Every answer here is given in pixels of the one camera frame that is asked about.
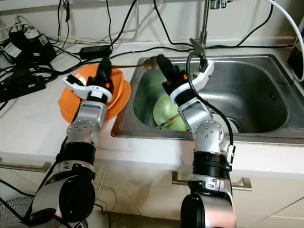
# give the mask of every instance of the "wall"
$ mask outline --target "wall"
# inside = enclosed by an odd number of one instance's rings
[[[112,32],[121,28],[132,0],[110,1]],[[304,15],[303,0],[277,0],[294,20],[299,23]],[[160,12],[173,40],[198,37],[202,23],[203,1],[165,0]],[[104,1],[71,4],[70,37],[101,38],[107,35],[108,18]],[[152,0],[139,0],[140,20],[152,8]],[[208,21],[208,38],[241,38],[260,24],[269,14],[270,5],[264,0],[234,0],[226,9],[211,10]],[[1,18],[6,25],[12,25],[17,14],[26,17],[41,32],[50,36],[57,34],[57,6],[36,7],[2,11]],[[135,13],[127,24],[134,28]],[[61,12],[62,21],[65,13]],[[62,36],[66,35],[66,25],[62,23]],[[290,36],[293,30],[284,16],[274,10],[271,20],[252,37]],[[140,29],[135,41],[164,41],[166,36],[154,12]]]

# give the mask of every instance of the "white countertop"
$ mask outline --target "white countertop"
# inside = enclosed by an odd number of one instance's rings
[[[147,44],[119,45],[117,53],[147,48]],[[79,47],[69,50],[77,51]],[[113,65],[136,64],[141,57],[164,53],[167,57],[186,56],[187,53],[155,50],[140,54],[120,56],[112,60]],[[208,50],[209,56],[272,54],[277,57],[285,70],[291,74],[286,60],[288,49],[221,49]],[[53,61],[57,70],[76,63],[68,56]],[[130,81],[134,68],[121,69],[124,78]],[[66,136],[68,123],[62,118],[57,104],[64,89],[60,76],[48,83],[47,88],[33,94],[12,100],[0,112],[0,156],[2,158],[33,159],[53,161]],[[159,169],[189,169],[193,158],[193,141],[116,138],[110,135],[115,118],[107,122],[99,136],[100,143],[96,159],[103,162],[139,165]],[[304,179],[303,147],[236,143],[233,173],[236,175],[273,176]]]

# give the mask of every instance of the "stainless steel sink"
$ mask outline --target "stainless steel sink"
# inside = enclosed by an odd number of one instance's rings
[[[210,58],[216,61],[215,70],[199,94],[237,127],[236,141],[304,144],[304,98],[274,56]],[[185,57],[171,61],[185,68]],[[193,59],[191,70],[198,64]],[[130,101],[115,121],[113,136],[192,139],[190,132],[155,128],[153,108],[165,94],[165,80],[159,69],[136,69]]]

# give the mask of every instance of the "white cabinet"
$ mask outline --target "white cabinet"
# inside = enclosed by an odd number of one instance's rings
[[[252,191],[233,191],[237,225],[250,227],[304,195],[304,180],[250,178]]]
[[[252,228],[303,228],[304,219],[302,218],[285,218],[285,217],[268,217]]]
[[[105,211],[140,215],[111,169],[105,165],[96,164],[95,172],[93,186],[97,204],[103,206]]]
[[[252,228],[303,228],[304,196],[279,210],[270,217],[256,223]]]
[[[273,214],[273,216],[304,219],[304,192],[303,197],[300,200],[297,200],[288,207],[278,211],[277,213]]]
[[[172,185],[171,171],[125,167],[111,172],[141,215],[180,219],[182,200],[190,190]],[[189,175],[179,173],[179,179],[187,180]],[[232,176],[232,182],[242,178]],[[304,195],[304,180],[251,177],[250,181],[252,191],[233,190],[238,227],[250,227]]]
[[[44,176],[46,175],[46,172],[4,169],[2,167],[7,166],[8,164],[8,166],[16,166],[23,169],[28,168],[29,170],[40,170],[40,168],[43,167],[43,164],[45,164],[45,162],[17,161],[16,159],[14,159],[14,162],[11,162],[11,160],[8,159],[4,161],[5,163],[1,161],[0,178],[23,192],[34,194],[38,189]],[[19,196],[16,191],[6,187],[4,184],[1,184],[0,186],[1,197],[3,197],[5,200]]]

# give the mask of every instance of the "drawer handle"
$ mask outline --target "drawer handle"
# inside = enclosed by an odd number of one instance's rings
[[[42,166],[36,165],[20,165],[20,164],[11,164],[4,163],[2,158],[0,158],[0,168],[9,169],[9,170],[22,170],[22,171],[32,171],[32,172],[47,172],[51,167],[52,163],[45,162]]]
[[[177,178],[178,173],[176,171],[172,171],[172,184],[176,185],[188,185],[188,181],[186,180],[179,180]],[[232,189],[233,190],[239,190],[239,191],[252,191],[251,181],[250,178],[243,177],[242,178],[242,185],[232,183]]]

